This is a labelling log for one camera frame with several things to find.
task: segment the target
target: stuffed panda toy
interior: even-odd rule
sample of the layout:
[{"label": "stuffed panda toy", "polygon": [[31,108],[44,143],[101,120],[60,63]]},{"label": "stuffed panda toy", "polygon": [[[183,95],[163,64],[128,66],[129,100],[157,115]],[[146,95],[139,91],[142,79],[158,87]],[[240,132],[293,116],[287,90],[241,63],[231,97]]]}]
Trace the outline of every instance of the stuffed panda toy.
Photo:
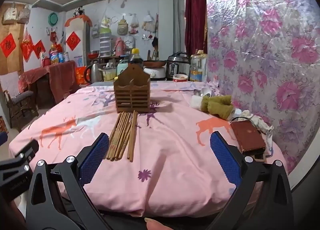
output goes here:
[{"label": "stuffed panda toy", "polygon": [[73,17],[77,17],[77,16],[83,15],[83,14],[84,14],[84,10],[83,10],[83,8],[82,8],[82,6],[81,6],[81,7],[78,7],[78,8],[75,10],[75,12],[73,13]]}]

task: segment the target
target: yellow bottle cap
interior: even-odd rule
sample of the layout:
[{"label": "yellow bottle cap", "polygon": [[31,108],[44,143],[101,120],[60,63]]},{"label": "yellow bottle cap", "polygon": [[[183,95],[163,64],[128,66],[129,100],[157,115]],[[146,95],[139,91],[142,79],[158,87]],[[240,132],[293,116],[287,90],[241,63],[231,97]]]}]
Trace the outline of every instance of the yellow bottle cap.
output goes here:
[{"label": "yellow bottle cap", "polygon": [[132,54],[139,54],[139,53],[140,53],[139,49],[137,49],[137,48],[132,49]]}]

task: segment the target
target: silver screw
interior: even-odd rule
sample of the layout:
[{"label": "silver screw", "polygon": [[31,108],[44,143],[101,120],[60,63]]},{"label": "silver screw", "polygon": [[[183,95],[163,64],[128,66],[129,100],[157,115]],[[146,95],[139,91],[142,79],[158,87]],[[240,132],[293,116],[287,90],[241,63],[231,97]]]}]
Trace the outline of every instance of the silver screw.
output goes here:
[{"label": "silver screw", "polygon": [[42,166],[43,164],[44,164],[44,160],[40,160],[40,161],[38,161],[38,163],[37,163],[38,166]]},{"label": "silver screw", "polygon": [[74,160],[75,160],[75,157],[74,157],[74,156],[69,156],[69,157],[67,158],[67,163],[72,163],[72,162],[74,162]]},{"label": "silver screw", "polygon": [[252,157],[250,157],[250,156],[246,156],[245,158],[244,158],[244,160],[246,161],[246,162],[253,162],[253,158]]},{"label": "silver screw", "polygon": [[276,161],[276,165],[279,166],[279,167],[281,167],[281,166],[282,166],[282,162],[279,161],[279,160],[277,160],[277,161]]}]

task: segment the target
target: chair cushion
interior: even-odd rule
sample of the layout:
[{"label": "chair cushion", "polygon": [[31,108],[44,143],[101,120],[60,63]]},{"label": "chair cushion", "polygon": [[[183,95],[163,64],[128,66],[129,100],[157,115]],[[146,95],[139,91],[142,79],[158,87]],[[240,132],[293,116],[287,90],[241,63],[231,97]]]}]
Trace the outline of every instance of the chair cushion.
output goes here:
[{"label": "chair cushion", "polygon": [[7,90],[11,98],[17,97],[19,95],[18,82],[19,75],[17,71],[0,76],[0,85],[2,91]]},{"label": "chair cushion", "polygon": [[26,99],[27,97],[30,97],[30,96],[32,96],[33,95],[33,92],[32,91],[25,91],[25,92],[23,92],[22,94],[20,94],[20,95],[18,95],[18,96],[16,96],[15,98],[12,98],[12,102],[14,103],[14,104],[16,104],[16,103],[19,103],[20,101],[22,101],[22,100],[24,100],[24,99]]}]

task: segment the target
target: brown leather book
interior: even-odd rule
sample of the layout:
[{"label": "brown leather book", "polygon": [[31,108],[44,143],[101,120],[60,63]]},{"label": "brown leather book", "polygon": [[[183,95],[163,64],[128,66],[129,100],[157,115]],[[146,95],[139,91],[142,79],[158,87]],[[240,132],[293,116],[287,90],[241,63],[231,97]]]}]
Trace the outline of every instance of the brown leather book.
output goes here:
[{"label": "brown leather book", "polygon": [[243,155],[251,156],[264,153],[266,144],[257,128],[249,120],[235,121],[230,125]]}]

